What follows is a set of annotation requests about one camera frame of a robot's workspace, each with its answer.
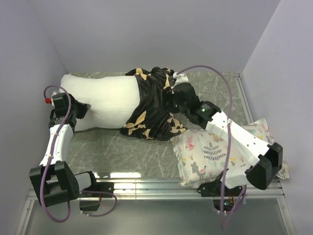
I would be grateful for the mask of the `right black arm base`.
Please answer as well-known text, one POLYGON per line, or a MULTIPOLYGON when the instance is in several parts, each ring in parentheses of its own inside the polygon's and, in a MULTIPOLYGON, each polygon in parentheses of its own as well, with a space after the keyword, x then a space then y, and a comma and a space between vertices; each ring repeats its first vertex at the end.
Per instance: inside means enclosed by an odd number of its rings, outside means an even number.
MULTIPOLYGON (((237 209, 243 203, 243 197, 241 197, 239 203, 235 206, 235 197, 240 195, 243 191, 243 187, 239 186, 232 189, 225 187, 224 189, 224 213, 228 213, 233 208, 237 209)), ((201 197, 220 197, 221 182, 218 180, 216 182, 201 184, 197 188, 197 193, 199 193, 201 197)))

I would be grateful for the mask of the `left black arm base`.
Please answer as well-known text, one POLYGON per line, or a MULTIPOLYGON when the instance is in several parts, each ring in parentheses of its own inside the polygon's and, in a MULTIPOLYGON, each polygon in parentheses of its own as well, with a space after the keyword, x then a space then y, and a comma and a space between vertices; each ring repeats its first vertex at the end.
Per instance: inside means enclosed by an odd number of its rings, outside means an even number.
POLYGON ((89 217, 102 217, 113 212, 117 205, 117 197, 114 195, 113 182, 97 182, 95 187, 90 187, 79 193, 79 209, 81 214, 89 217), (107 212, 100 212, 103 200, 112 199, 112 207, 107 212))

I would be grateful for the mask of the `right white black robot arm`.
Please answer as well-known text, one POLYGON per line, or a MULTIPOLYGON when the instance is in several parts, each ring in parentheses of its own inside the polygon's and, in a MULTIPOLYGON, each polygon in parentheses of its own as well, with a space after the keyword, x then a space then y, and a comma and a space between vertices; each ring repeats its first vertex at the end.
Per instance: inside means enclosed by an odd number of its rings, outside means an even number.
POLYGON ((201 127, 172 139, 181 186, 217 180, 215 189, 222 196, 248 184, 266 190, 282 168, 282 146, 258 138, 213 103, 200 101, 190 83, 174 86, 172 94, 175 109, 201 127))

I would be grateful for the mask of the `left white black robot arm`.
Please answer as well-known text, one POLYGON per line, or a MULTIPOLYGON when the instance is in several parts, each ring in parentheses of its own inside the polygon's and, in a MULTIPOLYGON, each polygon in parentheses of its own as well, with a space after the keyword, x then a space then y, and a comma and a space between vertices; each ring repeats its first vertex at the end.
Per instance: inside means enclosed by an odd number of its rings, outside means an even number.
POLYGON ((53 95, 51 102, 54 109, 50 113, 50 138, 46 153, 40 165, 29 173, 37 198, 46 207, 75 200, 80 192, 93 197, 99 189, 92 171, 75 175, 67 164, 77 119, 85 116, 90 105, 80 103, 66 93, 53 95))

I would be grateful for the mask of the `black pillowcase with tan flowers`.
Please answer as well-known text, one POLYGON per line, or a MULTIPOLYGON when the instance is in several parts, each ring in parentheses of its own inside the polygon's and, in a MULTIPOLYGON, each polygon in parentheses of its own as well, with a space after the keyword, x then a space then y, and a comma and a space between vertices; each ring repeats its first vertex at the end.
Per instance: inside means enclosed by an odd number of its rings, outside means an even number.
POLYGON ((139 88, 139 105, 120 129, 120 134, 141 140, 168 141, 186 132, 166 104, 166 95, 175 82, 174 71, 154 67, 151 71, 136 68, 126 76, 134 76, 139 88))

